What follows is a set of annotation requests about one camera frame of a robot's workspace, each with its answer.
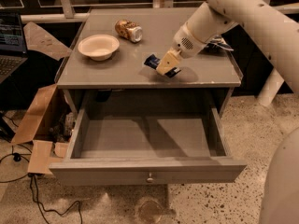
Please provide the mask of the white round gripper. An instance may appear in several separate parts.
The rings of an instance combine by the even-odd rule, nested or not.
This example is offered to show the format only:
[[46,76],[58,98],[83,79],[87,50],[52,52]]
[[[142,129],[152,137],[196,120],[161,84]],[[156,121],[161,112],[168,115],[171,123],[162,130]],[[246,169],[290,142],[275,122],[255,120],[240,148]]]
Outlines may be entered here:
[[173,38],[172,49],[160,60],[156,71],[160,75],[165,75],[180,63],[181,58],[191,58],[199,53],[205,46],[205,43],[197,40],[192,35],[187,24],[184,23]]

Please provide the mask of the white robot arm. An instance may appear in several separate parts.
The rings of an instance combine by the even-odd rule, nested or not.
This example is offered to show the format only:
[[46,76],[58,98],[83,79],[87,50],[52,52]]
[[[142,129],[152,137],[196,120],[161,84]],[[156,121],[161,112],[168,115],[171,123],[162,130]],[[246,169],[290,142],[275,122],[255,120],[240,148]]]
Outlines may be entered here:
[[[167,74],[235,23],[299,92],[299,23],[263,0],[206,0],[177,31],[156,71]],[[280,143],[270,162],[259,224],[299,224],[299,129]]]

